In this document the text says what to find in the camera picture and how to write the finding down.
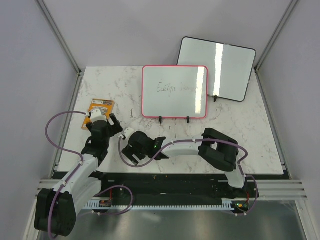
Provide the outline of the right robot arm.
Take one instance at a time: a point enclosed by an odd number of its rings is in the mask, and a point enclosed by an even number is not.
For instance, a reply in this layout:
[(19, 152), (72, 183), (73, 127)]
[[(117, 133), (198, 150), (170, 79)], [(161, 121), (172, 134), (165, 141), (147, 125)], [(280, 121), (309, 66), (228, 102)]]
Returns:
[(152, 161), (174, 157), (198, 156), (224, 172), (233, 196), (240, 197), (247, 191), (241, 162), (248, 157), (248, 151), (235, 139), (213, 128), (206, 128), (202, 135), (188, 139), (165, 136), (152, 139), (142, 131), (127, 128), (119, 137), (118, 153), (131, 168), (142, 168)]

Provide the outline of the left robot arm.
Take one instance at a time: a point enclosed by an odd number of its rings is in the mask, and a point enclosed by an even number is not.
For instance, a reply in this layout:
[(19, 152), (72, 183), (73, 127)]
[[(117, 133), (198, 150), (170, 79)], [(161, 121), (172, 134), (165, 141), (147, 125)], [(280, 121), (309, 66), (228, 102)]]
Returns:
[(113, 113), (105, 118), (91, 112), (89, 117), (91, 122), (86, 126), (91, 136), (81, 152), (70, 151), (80, 160), (55, 186), (43, 188), (37, 195), (34, 227), (47, 232), (52, 240), (67, 237), (85, 204), (95, 195), (104, 197), (110, 191), (109, 183), (95, 171), (108, 154), (110, 139), (123, 128)]

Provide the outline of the pink framed whiteboard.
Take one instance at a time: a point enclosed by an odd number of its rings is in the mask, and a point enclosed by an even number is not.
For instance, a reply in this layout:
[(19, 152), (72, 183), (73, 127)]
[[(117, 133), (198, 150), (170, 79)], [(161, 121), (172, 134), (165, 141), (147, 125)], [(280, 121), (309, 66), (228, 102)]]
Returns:
[(143, 66), (141, 114), (145, 118), (205, 118), (208, 77), (204, 65)]

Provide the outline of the black framed whiteboard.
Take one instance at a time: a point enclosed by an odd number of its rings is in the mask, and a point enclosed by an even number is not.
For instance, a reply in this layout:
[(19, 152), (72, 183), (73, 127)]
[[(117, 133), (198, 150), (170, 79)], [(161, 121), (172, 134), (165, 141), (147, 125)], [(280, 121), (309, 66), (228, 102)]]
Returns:
[(207, 95), (242, 102), (256, 54), (252, 48), (186, 36), (181, 41), (177, 64), (207, 67)]

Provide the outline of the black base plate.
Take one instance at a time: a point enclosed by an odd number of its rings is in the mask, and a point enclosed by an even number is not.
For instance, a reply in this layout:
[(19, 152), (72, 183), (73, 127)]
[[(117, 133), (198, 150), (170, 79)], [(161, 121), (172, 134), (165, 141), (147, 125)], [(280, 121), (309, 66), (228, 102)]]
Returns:
[(221, 174), (96, 172), (91, 176), (102, 182), (101, 196), (110, 197), (115, 205), (218, 205), (223, 199), (259, 197), (254, 181), (233, 188)]

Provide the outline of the aluminium rail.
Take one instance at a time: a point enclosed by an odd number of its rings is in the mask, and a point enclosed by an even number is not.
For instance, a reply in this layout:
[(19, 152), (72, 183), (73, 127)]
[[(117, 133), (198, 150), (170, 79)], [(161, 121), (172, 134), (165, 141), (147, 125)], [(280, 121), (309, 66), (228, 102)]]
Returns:
[(300, 201), (308, 199), (300, 180), (258, 180), (257, 186), (260, 201)]

